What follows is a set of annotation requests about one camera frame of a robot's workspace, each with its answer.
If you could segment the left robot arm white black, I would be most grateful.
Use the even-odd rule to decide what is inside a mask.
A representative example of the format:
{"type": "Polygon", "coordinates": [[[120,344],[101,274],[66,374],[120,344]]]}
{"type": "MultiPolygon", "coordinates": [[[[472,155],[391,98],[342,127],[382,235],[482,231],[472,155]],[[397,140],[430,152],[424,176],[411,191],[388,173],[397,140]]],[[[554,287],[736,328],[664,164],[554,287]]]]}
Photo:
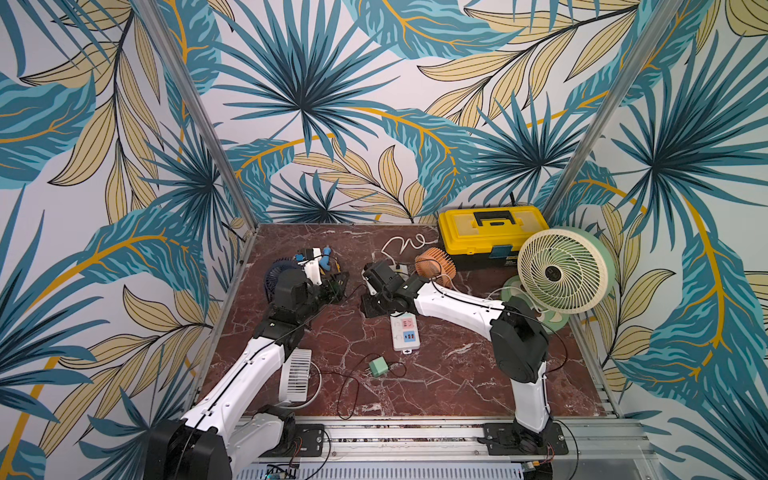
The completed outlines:
{"type": "Polygon", "coordinates": [[[262,454],[287,449],[292,413],[268,407],[238,423],[269,378],[280,371],[321,310],[345,298],[349,275],[310,278],[307,268],[279,273],[264,316],[238,360],[208,394],[178,420],[148,436],[146,479],[232,479],[262,454]]]}

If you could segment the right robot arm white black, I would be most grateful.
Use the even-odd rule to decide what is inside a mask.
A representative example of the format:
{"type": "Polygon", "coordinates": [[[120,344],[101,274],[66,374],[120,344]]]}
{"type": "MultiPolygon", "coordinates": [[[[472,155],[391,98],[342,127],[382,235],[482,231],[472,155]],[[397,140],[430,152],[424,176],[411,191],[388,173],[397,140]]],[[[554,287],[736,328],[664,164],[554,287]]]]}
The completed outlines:
{"type": "Polygon", "coordinates": [[[403,276],[388,262],[367,264],[366,317],[413,314],[463,327],[490,341],[498,369],[511,380],[515,423],[539,434],[551,423],[545,376],[549,335],[523,300],[474,297],[419,275],[403,276]]]}

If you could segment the white power strip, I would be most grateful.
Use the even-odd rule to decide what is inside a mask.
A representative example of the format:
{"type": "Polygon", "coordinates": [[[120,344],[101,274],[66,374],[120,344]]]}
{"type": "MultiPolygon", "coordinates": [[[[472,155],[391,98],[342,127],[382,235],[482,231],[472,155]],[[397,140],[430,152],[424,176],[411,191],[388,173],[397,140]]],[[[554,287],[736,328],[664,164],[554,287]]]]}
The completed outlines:
{"type": "Polygon", "coordinates": [[[396,313],[390,316],[393,349],[409,355],[420,348],[420,336],[416,316],[396,313]]]}

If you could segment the green plug adapter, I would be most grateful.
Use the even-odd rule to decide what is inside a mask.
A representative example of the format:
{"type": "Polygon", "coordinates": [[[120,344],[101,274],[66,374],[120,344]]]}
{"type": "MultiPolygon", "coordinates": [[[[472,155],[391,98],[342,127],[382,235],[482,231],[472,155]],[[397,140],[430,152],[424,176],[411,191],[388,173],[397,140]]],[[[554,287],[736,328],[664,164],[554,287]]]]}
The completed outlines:
{"type": "Polygon", "coordinates": [[[374,378],[382,377],[382,376],[386,375],[390,371],[389,364],[381,356],[376,357],[373,360],[371,360],[368,363],[368,368],[369,368],[369,371],[370,371],[371,375],[374,378]]]}

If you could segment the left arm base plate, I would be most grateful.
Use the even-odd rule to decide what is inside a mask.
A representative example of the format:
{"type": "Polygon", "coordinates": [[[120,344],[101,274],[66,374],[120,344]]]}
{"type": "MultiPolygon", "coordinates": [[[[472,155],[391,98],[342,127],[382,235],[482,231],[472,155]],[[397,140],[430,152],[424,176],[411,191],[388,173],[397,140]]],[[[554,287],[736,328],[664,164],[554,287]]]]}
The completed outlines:
{"type": "Polygon", "coordinates": [[[317,423],[299,423],[289,437],[284,457],[319,458],[325,452],[325,426],[317,423]]]}

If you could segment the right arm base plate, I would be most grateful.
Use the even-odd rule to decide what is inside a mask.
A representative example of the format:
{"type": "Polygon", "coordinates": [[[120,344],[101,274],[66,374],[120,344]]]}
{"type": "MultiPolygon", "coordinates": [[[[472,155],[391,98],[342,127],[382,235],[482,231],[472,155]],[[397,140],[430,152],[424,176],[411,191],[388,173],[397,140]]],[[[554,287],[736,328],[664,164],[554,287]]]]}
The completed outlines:
{"type": "Polygon", "coordinates": [[[569,449],[559,424],[549,421],[535,433],[517,422],[485,423],[477,441],[485,445],[490,456],[546,457],[566,455],[569,449]]]}

